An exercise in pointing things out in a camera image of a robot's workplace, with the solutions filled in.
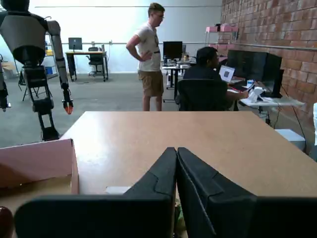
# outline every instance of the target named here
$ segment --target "brick wall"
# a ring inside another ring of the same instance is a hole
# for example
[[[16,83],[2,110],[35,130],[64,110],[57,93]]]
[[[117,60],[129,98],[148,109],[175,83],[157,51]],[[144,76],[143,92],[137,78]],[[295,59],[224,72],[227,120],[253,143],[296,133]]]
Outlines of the brick wall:
[[[239,26],[237,42],[270,46],[317,48],[317,0],[222,0],[221,23]],[[228,34],[219,36],[226,42]],[[296,109],[313,124],[317,102],[317,51],[235,46],[238,50],[269,52],[283,57],[283,87],[306,105]]]

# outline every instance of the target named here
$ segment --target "white wall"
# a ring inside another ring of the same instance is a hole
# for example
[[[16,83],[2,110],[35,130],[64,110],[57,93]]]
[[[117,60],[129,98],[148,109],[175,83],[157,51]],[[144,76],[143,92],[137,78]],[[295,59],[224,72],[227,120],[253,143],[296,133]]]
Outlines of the white wall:
[[[68,37],[82,37],[84,43],[107,43],[110,51],[110,72],[136,72],[138,62],[125,48],[136,28],[147,20],[147,9],[152,0],[31,0],[30,11],[42,17],[51,16],[61,26],[63,51],[68,51]],[[187,51],[195,55],[205,41],[206,26],[220,22],[221,0],[160,0],[165,7],[165,19],[158,28],[163,41],[183,41]],[[217,34],[211,42],[217,41]],[[83,50],[91,45],[84,44]],[[8,49],[0,39],[0,50],[10,58]],[[88,59],[76,56],[78,73],[91,71]]]

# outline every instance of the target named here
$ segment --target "wooden table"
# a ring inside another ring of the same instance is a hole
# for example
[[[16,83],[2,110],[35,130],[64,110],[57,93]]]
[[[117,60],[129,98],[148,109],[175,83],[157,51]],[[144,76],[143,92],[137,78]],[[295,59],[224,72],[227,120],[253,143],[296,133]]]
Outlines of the wooden table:
[[[75,75],[75,81],[77,80],[77,73],[76,73],[76,65],[75,65],[75,58],[74,56],[88,56],[88,55],[101,55],[105,58],[106,62],[106,76],[105,76],[105,66],[103,64],[103,75],[104,75],[104,82],[106,79],[109,79],[108,75],[108,62],[107,62],[107,52],[105,51],[67,51],[66,57],[67,57],[67,63],[68,63],[68,71],[70,74],[71,81],[74,81],[73,76]]]
[[[62,138],[74,140],[81,193],[133,185],[172,146],[255,195],[317,196],[317,163],[252,112],[85,112]]]

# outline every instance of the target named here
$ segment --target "concrete floor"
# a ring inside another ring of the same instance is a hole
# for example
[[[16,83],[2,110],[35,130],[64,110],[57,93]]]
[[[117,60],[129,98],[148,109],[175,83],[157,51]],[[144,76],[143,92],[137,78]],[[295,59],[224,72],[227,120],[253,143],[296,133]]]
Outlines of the concrete floor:
[[[7,80],[9,92],[8,100],[12,108],[6,113],[0,112],[0,148],[41,141],[41,129],[38,116],[32,111],[32,103],[28,96],[22,102],[25,87],[20,91],[17,80]],[[103,82],[102,77],[96,78],[82,75],[76,82],[70,82],[71,97],[74,100],[74,111],[67,115],[61,100],[62,90],[58,78],[49,80],[49,87],[53,95],[55,108],[53,118],[59,133],[64,134],[85,111],[141,111],[142,110],[142,83],[137,74],[112,74],[110,80]],[[173,90],[165,90],[163,98],[172,98]],[[252,110],[240,107],[242,111]],[[151,111],[155,110],[154,101],[151,102]],[[164,111],[177,111],[174,103],[164,103]],[[271,113],[272,122],[276,114]],[[276,128],[291,128],[298,134],[301,131],[293,119],[280,114]],[[314,141],[314,131],[306,128],[305,135],[308,144]]]

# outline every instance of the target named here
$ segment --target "chair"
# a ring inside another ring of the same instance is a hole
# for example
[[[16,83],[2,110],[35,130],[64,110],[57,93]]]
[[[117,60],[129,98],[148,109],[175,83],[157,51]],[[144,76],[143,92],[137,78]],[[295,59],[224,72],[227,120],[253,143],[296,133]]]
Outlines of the chair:
[[[90,47],[88,51],[98,51],[98,47]],[[105,66],[104,66],[104,56],[103,55],[89,55],[86,56],[89,59],[89,65],[94,65],[96,67],[96,71],[94,74],[103,73],[104,79],[105,77]],[[103,66],[102,71],[98,71],[98,65]]]
[[[180,111],[225,111],[227,84],[211,79],[184,79],[177,84]]]

